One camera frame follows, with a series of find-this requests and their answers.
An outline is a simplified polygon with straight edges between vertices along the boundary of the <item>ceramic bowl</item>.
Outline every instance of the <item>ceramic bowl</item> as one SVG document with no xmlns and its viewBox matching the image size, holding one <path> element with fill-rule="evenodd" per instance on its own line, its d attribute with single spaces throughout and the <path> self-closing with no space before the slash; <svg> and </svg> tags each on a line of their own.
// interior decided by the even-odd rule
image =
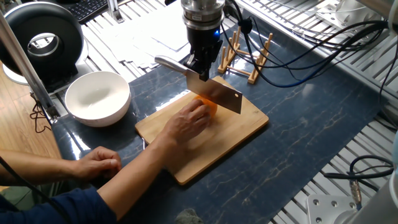
<svg viewBox="0 0 398 224">
<path fill-rule="evenodd" d="M 129 84 L 113 72 L 92 72 L 74 81 L 65 95 L 69 113 L 91 127 L 119 121 L 131 102 Z"/>
</svg>

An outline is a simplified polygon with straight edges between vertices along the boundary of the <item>kitchen knife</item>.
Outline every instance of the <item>kitchen knife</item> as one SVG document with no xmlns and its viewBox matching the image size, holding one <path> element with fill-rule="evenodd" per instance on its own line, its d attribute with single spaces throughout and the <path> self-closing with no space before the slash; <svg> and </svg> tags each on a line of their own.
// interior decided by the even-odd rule
<svg viewBox="0 0 398 224">
<path fill-rule="evenodd" d="M 241 114 L 242 93 L 212 79 L 203 81 L 199 79 L 199 73 L 185 67 L 166 56 L 156 56 L 155 62 L 184 74 L 187 78 L 187 88 L 220 106 L 235 113 Z"/>
</svg>

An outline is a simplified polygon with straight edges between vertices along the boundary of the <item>orange vegetable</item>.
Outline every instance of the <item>orange vegetable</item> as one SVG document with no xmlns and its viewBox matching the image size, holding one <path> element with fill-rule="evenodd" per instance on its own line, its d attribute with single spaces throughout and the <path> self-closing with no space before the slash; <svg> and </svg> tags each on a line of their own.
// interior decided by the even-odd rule
<svg viewBox="0 0 398 224">
<path fill-rule="evenodd" d="M 210 116 L 214 117 L 214 115 L 216 115 L 217 112 L 217 104 L 211 102 L 210 100 L 207 100 L 206 98 L 203 98 L 199 95 L 194 97 L 194 100 L 201 100 L 203 102 L 203 104 L 208 105 L 210 107 Z"/>
</svg>

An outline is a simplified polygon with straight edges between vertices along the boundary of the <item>blue marble surface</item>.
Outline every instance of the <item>blue marble surface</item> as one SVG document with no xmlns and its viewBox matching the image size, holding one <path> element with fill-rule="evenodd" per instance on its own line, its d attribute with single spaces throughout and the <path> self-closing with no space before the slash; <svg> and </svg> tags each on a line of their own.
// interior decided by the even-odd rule
<svg viewBox="0 0 398 224">
<path fill-rule="evenodd" d="M 263 34 L 274 33 L 270 51 L 283 61 L 306 51 L 267 24 L 260 22 L 260 27 Z M 258 38 L 255 32 L 251 36 Z M 292 67 L 319 60 L 309 54 Z M 219 55 L 212 76 L 219 75 L 220 61 Z M 252 70 L 238 58 L 233 63 Z M 302 78 L 313 70 L 295 71 L 295 75 Z M 284 69 L 264 69 L 263 73 L 274 82 L 295 81 Z M 223 78 L 268 115 L 268 125 L 186 186 L 179 186 L 163 170 L 121 223 L 174 223 L 185 208 L 194 208 L 205 223 L 268 223 L 380 108 L 375 91 L 335 67 L 293 88 L 276 88 L 261 78 L 250 85 L 247 77 L 235 73 Z M 186 84 L 183 75 L 160 67 L 130 87 L 129 111 L 110 127 L 90 128 L 69 115 L 53 124 L 63 158 L 79 159 L 90 149 L 104 146 L 119 152 L 125 166 L 143 148 L 134 125 L 185 91 Z"/>
</svg>

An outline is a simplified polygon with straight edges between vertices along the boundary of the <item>person's sleeve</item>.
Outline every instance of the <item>person's sleeve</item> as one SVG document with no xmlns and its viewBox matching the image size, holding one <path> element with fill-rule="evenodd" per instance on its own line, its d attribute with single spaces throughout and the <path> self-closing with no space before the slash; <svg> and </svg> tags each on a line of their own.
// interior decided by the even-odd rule
<svg viewBox="0 0 398 224">
<path fill-rule="evenodd" d="M 116 223 L 115 213 L 107 206 L 95 188 L 75 189 L 53 197 L 52 200 L 69 215 L 73 224 Z M 67 224 L 48 203 L 36 205 L 27 211 L 0 213 L 0 223 Z"/>
</svg>

